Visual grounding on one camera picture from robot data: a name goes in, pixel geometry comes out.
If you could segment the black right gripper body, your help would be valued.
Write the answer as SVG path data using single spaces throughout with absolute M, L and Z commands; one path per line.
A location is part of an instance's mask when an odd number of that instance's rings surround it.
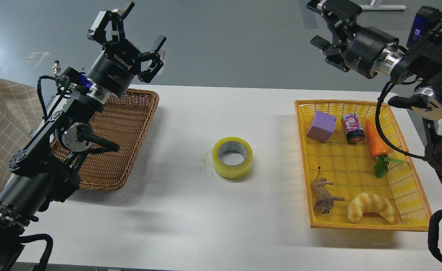
M 400 59 L 399 39 L 375 27 L 344 26 L 346 50 L 343 71 L 353 70 L 372 79 L 379 73 L 390 75 Z

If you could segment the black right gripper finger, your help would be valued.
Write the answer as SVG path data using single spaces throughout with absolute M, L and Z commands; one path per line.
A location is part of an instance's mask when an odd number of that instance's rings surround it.
M 342 72 L 350 71 L 345 63 L 347 47 L 344 44 L 330 43 L 319 35 L 310 40 L 310 44 L 321 50 L 325 56 L 325 62 Z
M 357 24 L 357 17 L 362 13 L 362 7 L 350 0 L 310 0 L 306 8 L 321 14 L 331 28 L 337 24 L 352 27 Z

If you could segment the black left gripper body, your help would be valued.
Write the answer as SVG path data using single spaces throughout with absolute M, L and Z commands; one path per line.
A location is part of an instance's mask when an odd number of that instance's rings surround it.
M 139 49 L 130 41 L 108 42 L 87 70 L 87 77 L 121 98 L 140 72 L 140 62 L 135 60 L 139 55 Z

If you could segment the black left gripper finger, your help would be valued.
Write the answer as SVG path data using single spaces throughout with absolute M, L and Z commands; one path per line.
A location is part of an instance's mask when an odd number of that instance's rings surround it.
M 97 15 L 94 23 L 87 31 L 87 38 L 108 48 L 115 45 L 124 45 L 127 42 L 123 21 L 132 11 L 135 3 L 129 1 L 120 9 L 102 10 Z M 111 39 L 107 39 L 107 27 L 111 25 Z
M 154 79 L 164 66 L 163 57 L 161 56 L 161 48 L 166 42 L 166 39 L 166 36 L 158 36 L 150 51 L 138 53 L 134 58 L 135 70 L 138 70 L 136 75 L 140 82 L 146 84 L 151 83 L 152 79 Z M 142 70 L 141 64 L 144 62 L 150 62 L 150 64 L 146 69 Z

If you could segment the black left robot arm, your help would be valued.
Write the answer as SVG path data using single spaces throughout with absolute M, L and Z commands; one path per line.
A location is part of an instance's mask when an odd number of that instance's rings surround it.
M 53 239 L 48 234 L 24 235 L 36 212 L 50 202 L 64 202 L 80 187 L 79 171 L 89 155 L 118 152 L 120 146 L 95 134 L 88 123 L 102 113 L 109 97 L 121 98 L 135 77 L 149 84 L 163 68 L 159 36 L 152 48 L 141 52 L 127 38 L 123 21 L 135 6 L 102 10 L 87 32 L 87 38 L 102 45 L 102 51 L 87 72 L 54 62 L 53 74 L 40 76 L 37 94 L 43 125 L 9 162 L 13 178 L 0 192 L 0 271 L 9 271 L 25 244 L 45 241 L 46 247 L 35 271 L 46 269 Z

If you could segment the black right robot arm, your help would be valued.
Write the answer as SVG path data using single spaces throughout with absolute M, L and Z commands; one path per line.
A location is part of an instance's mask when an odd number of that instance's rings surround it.
M 323 52 L 326 63 L 343 72 L 354 70 L 368 79 L 380 73 L 390 77 L 376 105 L 375 125 L 383 141 L 405 156 L 429 163 L 442 176 L 442 12 L 421 7 L 406 46 L 401 46 L 398 38 L 357 24 L 362 8 L 349 0 L 311 0 L 306 7 L 320 14 L 332 33 L 332 41 L 320 36 L 310 41 Z M 381 104 L 389 91 L 395 85 L 407 85 L 411 76 L 418 84 L 412 96 L 394 96 L 388 104 L 410 109 L 423 118 L 427 140 L 423 156 L 391 144 L 379 122 Z

